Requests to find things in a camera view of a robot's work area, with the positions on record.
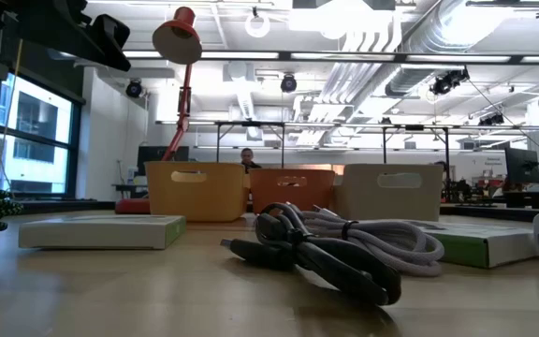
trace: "white braided cable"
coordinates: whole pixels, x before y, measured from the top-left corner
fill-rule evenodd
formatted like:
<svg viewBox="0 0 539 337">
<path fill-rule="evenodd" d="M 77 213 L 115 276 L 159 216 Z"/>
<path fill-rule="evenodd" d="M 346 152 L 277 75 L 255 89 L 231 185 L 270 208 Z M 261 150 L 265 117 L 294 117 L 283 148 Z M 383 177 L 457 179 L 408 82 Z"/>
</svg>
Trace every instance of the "white braided cable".
<svg viewBox="0 0 539 337">
<path fill-rule="evenodd" d="M 303 212 L 305 226 L 316 235 L 342 237 L 346 220 L 320 212 Z M 442 273 L 437 262 L 444 256 L 444 247 L 419 227 L 434 227 L 413 220 L 363 220 L 347 230 L 347 240 L 369 251 L 397 271 L 434 277 Z"/>
</svg>

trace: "ceiling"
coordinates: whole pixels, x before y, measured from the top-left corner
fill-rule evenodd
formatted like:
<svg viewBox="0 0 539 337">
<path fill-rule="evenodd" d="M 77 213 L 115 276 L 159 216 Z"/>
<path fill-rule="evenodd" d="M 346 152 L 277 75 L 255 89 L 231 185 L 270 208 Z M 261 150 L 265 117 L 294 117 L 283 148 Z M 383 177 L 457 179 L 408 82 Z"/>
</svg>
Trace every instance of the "ceiling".
<svg viewBox="0 0 539 337">
<path fill-rule="evenodd" d="M 85 14 L 94 17 L 107 13 L 124 22 L 131 29 L 125 50 L 153 50 L 152 33 L 161 23 L 173 17 L 178 5 L 170 6 L 135 6 L 138 0 L 131 1 L 132 6 L 122 1 L 99 0 L 90 1 Z M 405 4 L 410 1 L 399 0 Z M 405 33 L 436 3 L 436 0 L 415 0 L 415 9 L 401 10 L 401 29 L 403 40 Z M 245 51 L 340 51 L 345 38 L 328 39 L 319 32 L 292 31 L 289 29 L 289 13 L 292 11 L 292 0 L 273 1 L 273 6 L 259 4 L 259 11 L 270 16 L 269 33 L 261 38 L 252 37 L 244 27 L 245 20 L 252 13 L 251 6 L 242 1 L 239 6 L 225 3 L 202 4 L 198 1 L 194 7 L 197 15 L 197 30 L 204 51 L 209 50 L 245 50 Z M 539 54 L 539 20 L 535 19 L 539 9 L 513 10 L 509 17 L 489 35 L 477 42 L 466 52 L 475 53 L 538 53 Z M 279 77 L 255 76 L 251 84 L 251 98 L 255 106 L 275 106 L 293 109 L 298 95 L 318 95 L 324 88 L 335 63 L 294 63 L 294 62 L 247 62 L 259 70 L 275 70 Z M 176 72 L 176 80 L 182 82 L 184 67 L 166 61 L 132 61 L 133 68 L 171 67 Z M 191 86 L 193 103 L 196 107 L 193 118 L 209 117 L 208 112 L 228 111 L 230 106 L 238 106 L 236 88 L 233 83 L 223 78 L 223 66 L 226 62 L 199 62 L 193 67 Z M 384 111 L 378 117 L 388 116 L 393 123 L 425 123 L 431 124 L 436 116 L 436 123 L 476 124 L 480 110 L 488 108 L 492 103 L 502 103 L 505 113 L 521 123 L 525 120 L 526 104 L 539 97 L 539 66 L 468 66 L 471 81 L 480 89 L 475 90 L 469 82 L 440 98 L 435 104 L 430 103 L 420 93 L 413 92 L 398 104 Z M 280 90 L 280 82 L 284 73 L 294 73 L 299 83 L 294 94 L 284 94 Z M 143 83 L 153 89 L 163 85 L 164 79 L 143 79 Z M 486 110 L 481 114 L 493 112 Z M 468 116 L 477 113 L 477 119 L 470 122 Z"/>
</svg>

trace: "orange storage bin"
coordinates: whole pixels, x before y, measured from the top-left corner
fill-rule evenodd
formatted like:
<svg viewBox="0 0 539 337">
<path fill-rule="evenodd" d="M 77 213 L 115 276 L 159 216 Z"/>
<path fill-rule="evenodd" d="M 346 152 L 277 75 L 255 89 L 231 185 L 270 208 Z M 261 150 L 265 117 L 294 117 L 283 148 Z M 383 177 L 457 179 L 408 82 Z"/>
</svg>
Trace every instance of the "orange storage bin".
<svg viewBox="0 0 539 337">
<path fill-rule="evenodd" d="M 271 169 L 249 171 L 253 211 L 261 212 L 272 202 L 291 202 L 302 211 L 313 205 L 327 207 L 334 184 L 334 171 L 324 169 Z"/>
<path fill-rule="evenodd" d="M 245 212 L 248 189 L 241 164 L 148 162 L 145 168 L 153 215 L 228 222 Z"/>
</svg>

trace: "window frame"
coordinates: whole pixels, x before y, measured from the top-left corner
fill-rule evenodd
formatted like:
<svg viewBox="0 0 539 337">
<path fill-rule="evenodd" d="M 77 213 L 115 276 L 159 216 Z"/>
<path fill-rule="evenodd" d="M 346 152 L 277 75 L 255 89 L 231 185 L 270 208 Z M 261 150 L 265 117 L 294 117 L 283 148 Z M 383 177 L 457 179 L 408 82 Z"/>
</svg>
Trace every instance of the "window frame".
<svg viewBox="0 0 539 337">
<path fill-rule="evenodd" d="M 84 104 L 84 101 L 79 101 L 74 97 L 65 95 L 60 90 L 51 88 L 49 85 L 34 81 L 33 79 L 23 75 L 22 73 L 18 74 L 19 78 L 29 81 L 34 85 L 39 86 L 40 88 L 47 90 L 55 95 L 58 95 L 64 99 L 67 99 L 72 103 L 72 111 L 70 117 L 70 129 L 69 129 L 69 140 L 68 143 L 57 141 L 54 139 L 48 139 L 39 135 L 30 134 L 23 132 L 14 128 L 8 128 L 7 134 L 13 136 L 17 139 L 26 139 L 31 140 L 36 143 L 46 144 L 54 147 L 59 147 L 67 149 L 67 159 L 66 159 L 66 191 L 64 193 L 31 193 L 31 192 L 14 192 L 17 198 L 75 198 L 76 197 L 76 178 L 78 170 L 78 152 L 79 152 L 79 137 L 80 137 L 80 115 L 81 108 Z M 0 125 L 0 133 L 4 133 L 5 127 Z"/>
</svg>

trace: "storage bin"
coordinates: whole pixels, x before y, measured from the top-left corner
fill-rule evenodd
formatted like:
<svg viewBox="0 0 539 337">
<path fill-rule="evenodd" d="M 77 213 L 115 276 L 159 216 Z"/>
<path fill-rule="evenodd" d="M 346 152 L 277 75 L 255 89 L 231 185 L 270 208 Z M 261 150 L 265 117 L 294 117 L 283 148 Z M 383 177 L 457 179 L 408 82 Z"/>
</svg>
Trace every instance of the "storage bin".
<svg viewBox="0 0 539 337">
<path fill-rule="evenodd" d="M 333 211 L 349 220 L 438 221 L 440 165 L 352 164 L 334 188 Z"/>
<path fill-rule="evenodd" d="M 245 212 L 247 189 L 241 164 L 148 162 L 145 168 L 153 215 L 228 222 Z"/>
<path fill-rule="evenodd" d="M 249 171 L 253 211 L 261 212 L 272 202 L 291 202 L 302 211 L 313 205 L 327 207 L 334 184 L 334 171 L 324 169 L 272 169 Z"/>
</svg>

